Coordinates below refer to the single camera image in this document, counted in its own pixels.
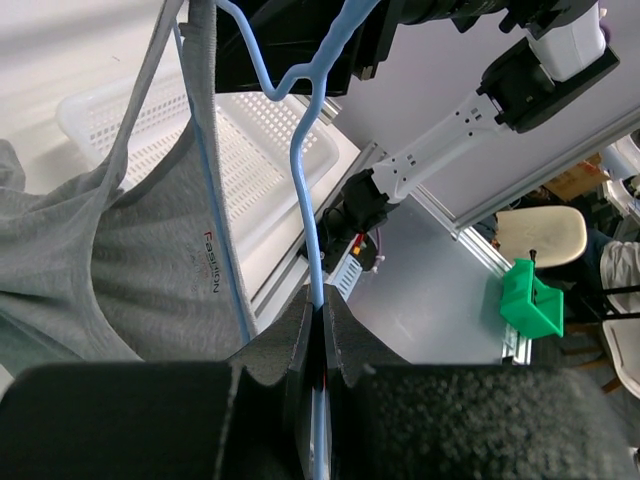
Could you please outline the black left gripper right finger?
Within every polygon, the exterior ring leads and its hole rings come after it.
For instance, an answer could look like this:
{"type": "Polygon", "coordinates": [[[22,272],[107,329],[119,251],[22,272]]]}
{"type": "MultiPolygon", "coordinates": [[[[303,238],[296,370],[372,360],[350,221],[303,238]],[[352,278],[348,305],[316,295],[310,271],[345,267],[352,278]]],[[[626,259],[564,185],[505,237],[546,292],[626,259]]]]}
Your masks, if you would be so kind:
{"type": "Polygon", "coordinates": [[[635,479],[597,385],[567,368],[405,361],[325,292],[335,479],[635,479]]]}

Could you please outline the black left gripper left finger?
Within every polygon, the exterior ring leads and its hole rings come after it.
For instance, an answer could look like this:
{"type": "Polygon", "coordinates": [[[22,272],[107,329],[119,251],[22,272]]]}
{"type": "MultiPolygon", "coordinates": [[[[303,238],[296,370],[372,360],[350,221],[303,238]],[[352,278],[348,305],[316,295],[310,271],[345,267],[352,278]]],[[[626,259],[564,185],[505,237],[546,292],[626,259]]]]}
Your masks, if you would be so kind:
{"type": "Polygon", "coordinates": [[[223,361],[51,364],[1,402],[5,479],[301,479],[301,289],[223,361]]]}

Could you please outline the blue hanger with grey top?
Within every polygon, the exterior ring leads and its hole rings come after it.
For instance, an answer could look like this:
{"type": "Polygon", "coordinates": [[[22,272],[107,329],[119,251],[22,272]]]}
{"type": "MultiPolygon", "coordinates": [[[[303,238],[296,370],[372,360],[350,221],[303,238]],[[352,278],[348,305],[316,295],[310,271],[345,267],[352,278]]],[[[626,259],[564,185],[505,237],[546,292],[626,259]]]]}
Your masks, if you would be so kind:
{"type": "MultiPolygon", "coordinates": [[[[204,5],[212,10],[207,15],[207,22],[216,24],[217,11],[223,10],[229,14],[243,38],[247,47],[253,69],[257,74],[260,88],[266,97],[272,101],[280,101],[288,95],[294,84],[306,79],[311,82],[310,104],[297,124],[289,147],[289,163],[291,175],[296,191],[305,240],[307,242],[310,266],[312,313],[322,312],[324,300],[324,280],[321,272],[321,259],[317,227],[312,207],[311,197],[304,174],[302,163],[302,147],[304,140],[313,123],[318,118],[326,95],[326,84],[329,71],[344,46],[351,38],[355,30],[365,21],[374,7],[375,1],[346,1],[331,23],[328,33],[320,43],[312,59],[307,63],[299,63],[291,66],[284,74],[278,85],[274,85],[267,72],[266,64],[255,38],[254,32],[241,9],[231,1],[206,1],[204,5]]],[[[220,261],[229,271],[231,285],[231,297],[237,316],[240,337],[243,345],[247,345],[252,339],[250,327],[253,322],[249,319],[248,308],[245,306],[244,295],[239,286],[239,274],[235,267],[235,250],[223,215],[226,213],[224,204],[224,192],[214,182],[213,170],[209,161],[209,144],[204,140],[203,124],[204,116],[197,110],[195,98],[195,84],[189,80],[185,82],[189,107],[192,114],[196,143],[201,155],[203,178],[207,188],[208,201],[211,207],[212,218],[217,227],[223,229],[222,253],[220,261]]]]}

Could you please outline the grey tank top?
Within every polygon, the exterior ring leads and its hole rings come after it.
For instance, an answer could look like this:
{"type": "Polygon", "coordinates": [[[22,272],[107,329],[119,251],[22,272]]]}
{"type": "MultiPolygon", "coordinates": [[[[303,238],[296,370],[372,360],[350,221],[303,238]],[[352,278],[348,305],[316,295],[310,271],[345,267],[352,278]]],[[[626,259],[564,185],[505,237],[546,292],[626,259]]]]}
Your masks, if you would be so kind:
{"type": "Polygon", "coordinates": [[[128,144],[180,5],[162,4],[115,142],[93,170],[29,194],[1,145],[1,360],[17,348],[60,360],[221,360],[254,335],[231,238],[215,115],[216,8],[182,25],[191,117],[135,187],[128,144]]]}

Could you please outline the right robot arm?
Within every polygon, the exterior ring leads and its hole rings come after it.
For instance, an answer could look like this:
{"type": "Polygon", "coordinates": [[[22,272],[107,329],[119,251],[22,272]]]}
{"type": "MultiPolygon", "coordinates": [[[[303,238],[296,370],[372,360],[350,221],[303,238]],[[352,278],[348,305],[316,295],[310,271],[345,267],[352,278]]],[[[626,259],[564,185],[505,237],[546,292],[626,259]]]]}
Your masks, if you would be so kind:
{"type": "Polygon", "coordinates": [[[501,29],[519,26],[526,30],[526,37],[487,68],[479,88],[448,117],[397,155],[352,176],[338,206],[316,219],[303,174],[302,143],[321,111],[330,68],[377,4],[344,2],[312,59],[291,66],[277,84],[269,78],[242,10],[231,1],[217,5],[236,22],[269,99],[282,99],[301,79],[311,84],[310,104],[292,136],[290,163],[305,229],[305,252],[316,276],[328,270],[330,260],[342,257],[356,235],[381,225],[418,183],[478,143],[506,130],[526,133],[536,128],[619,63],[600,26],[598,2],[507,2],[501,29]]]}

